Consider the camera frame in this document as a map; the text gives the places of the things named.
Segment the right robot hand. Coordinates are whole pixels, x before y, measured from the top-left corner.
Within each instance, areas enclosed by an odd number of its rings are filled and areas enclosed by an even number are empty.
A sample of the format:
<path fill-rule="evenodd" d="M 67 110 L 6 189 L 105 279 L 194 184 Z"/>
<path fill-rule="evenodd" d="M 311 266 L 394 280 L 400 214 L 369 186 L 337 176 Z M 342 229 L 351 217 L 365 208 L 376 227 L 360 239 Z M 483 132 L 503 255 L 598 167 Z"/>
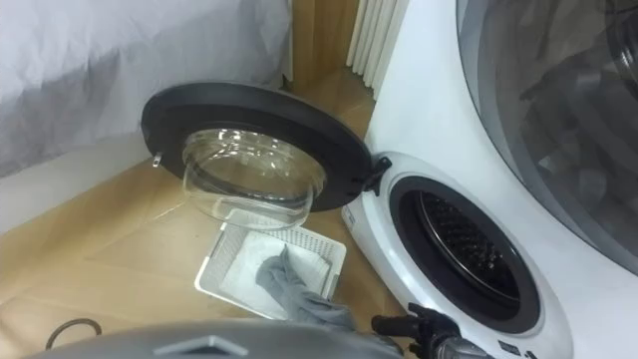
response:
<path fill-rule="evenodd" d="M 457 323 L 443 313 L 413 302 L 408 311 L 403 316 L 376 315 L 371 320 L 372 329 L 380 335 L 413 339 L 409 349 L 421 359 L 437 358 L 438 348 L 447 339 L 461 336 Z"/>

